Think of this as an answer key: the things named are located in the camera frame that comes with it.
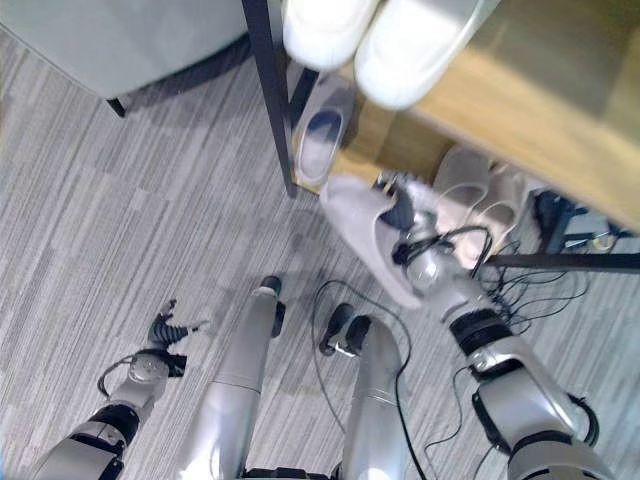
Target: wooden shelf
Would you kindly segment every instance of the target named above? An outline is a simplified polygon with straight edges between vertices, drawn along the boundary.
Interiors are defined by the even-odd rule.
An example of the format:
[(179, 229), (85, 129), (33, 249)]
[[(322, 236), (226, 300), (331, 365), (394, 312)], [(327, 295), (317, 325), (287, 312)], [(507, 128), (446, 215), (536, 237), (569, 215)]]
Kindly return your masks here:
[(441, 81), (402, 113), (361, 102), (335, 171), (432, 179), (461, 142), (640, 231), (640, 4), (502, 0)]

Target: table leg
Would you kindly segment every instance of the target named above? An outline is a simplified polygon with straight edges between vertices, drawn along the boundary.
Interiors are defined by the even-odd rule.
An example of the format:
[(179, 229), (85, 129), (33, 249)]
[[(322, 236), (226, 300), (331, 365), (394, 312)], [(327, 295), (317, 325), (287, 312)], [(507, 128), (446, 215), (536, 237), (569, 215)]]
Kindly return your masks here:
[[(284, 52), (274, 45), (268, 0), (242, 0), (242, 6), (285, 188), (290, 197), (295, 197), (297, 189), (291, 175), (291, 119)], [(280, 39), (282, 35), (277, 33), (277, 39)]]

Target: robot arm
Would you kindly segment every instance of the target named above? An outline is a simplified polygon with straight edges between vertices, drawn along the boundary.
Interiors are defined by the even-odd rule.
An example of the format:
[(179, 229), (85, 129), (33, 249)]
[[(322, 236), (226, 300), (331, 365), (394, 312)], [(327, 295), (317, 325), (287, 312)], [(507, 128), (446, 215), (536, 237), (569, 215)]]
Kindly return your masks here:
[(188, 334), (166, 325), (175, 301), (158, 314), (149, 330), (148, 348), (134, 354), (127, 378), (85, 423), (41, 460), (34, 480), (115, 480), (122, 457), (138, 429), (162, 396), (169, 377), (181, 377), (186, 357), (167, 352)]
[[(415, 181), (400, 176), (394, 188), (408, 192), (405, 197), (411, 199), (417, 187)], [(415, 208), (416, 204), (415, 221), (396, 252), (414, 252), (403, 264), (406, 278), (449, 328), (479, 382), (473, 406), (488, 439), (510, 456), (509, 479), (613, 479), (595, 452), (576, 439), (576, 409), (570, 395), (499, 317), (479, 282), (458, 264), (452, 245), (436, 241), (440, 237), (435, 214)], [(414, 239), (429, 247), (415, 254)]]

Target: white slipper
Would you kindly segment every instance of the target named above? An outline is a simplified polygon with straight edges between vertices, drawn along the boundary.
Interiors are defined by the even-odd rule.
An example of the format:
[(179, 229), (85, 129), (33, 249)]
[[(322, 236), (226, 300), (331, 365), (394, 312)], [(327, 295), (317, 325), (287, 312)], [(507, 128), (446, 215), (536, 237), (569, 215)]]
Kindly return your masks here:
[(409, 107), (436, 84), (499, 1), (389, 0), (358, 48), (358, 86), (382, 107)]
[[(520, 221), (526, 195), (524, 176), (515, 169), (492, 170), (489, 192), (470, 212), (465, 224), (482, 225), (489, 229), (493, 239), (491, 254), (500, 250), (507, 234)], [(483, 232), (460, 235), (455, 254), (463, 267), (475, 266), (485, 241)]]
[(317, 71), (347, 63), (371, 21), (378, 0), (288, 0), (284, 47), (296, 62)]
[(320, 190), (320, 205), (329, 223), (391, 297), (405, 308), (420, 308), (422, 301), (391, 257), (401, 232), (380, 220), (393, 208), (393, 199), (359, 177), (334, 175)]
[(473, 207), (489, 191), (489, 159), (454, 145), (440, 163), (433, 190), (439, 194), (438, 232), (446, 233), (462, 226)]
[(351, 120), (355, 90), (351, 82), (327, 75), (316, 82), (298, 128), (296, 176), (310, 186), (322, 185)]

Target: gray carpet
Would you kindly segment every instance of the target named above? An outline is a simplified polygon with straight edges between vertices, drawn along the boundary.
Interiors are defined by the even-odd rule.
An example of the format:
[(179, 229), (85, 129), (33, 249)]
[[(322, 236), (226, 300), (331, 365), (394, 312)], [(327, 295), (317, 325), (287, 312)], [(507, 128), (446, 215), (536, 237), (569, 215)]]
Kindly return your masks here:
[[(176, 349), (189, 355), (187, 374), (168, 385), (122, 477), (173, 478), (180, 440), (246, 295), (273, 272), (283, 277), (288, 310), (270, 350), (248, 465), (328, 473), (342, 434), (311, 361), (313, 293), (336, 277), (393, 303), (323, 221), (313, 195), (285, 196), (247, 44), (127, 96), (124, 120), (3, 34), (0, 68), (6, 478), (26, 478), (100, 405), (101, 371), (141, 346), (158, 307), (175, 296), (178, 321), (210, 324)], [(594, 275), (588, 295), (525, 334), (561, 384), (599, 413), (597, 450), (621, 479), (640, 472), (639, 293), (638, 277)], [(331, 297), (325, 307), (348, 298)], [(416, 346), (410, 427), (426, 468), (421, 446), (457, 422), (451, 374), (462, 357), (428, 313), (403, 317)], [(344, 422), (357, 364), (322, 358), (320, 366)], [(463, 375), (458, 385), (462, 431), (430, 453), (440, 478), (470, 479), (488, 442), (470, 406), (475, 383)], [(478, 478), (504, 478), (505, 465), (492, 452)]]

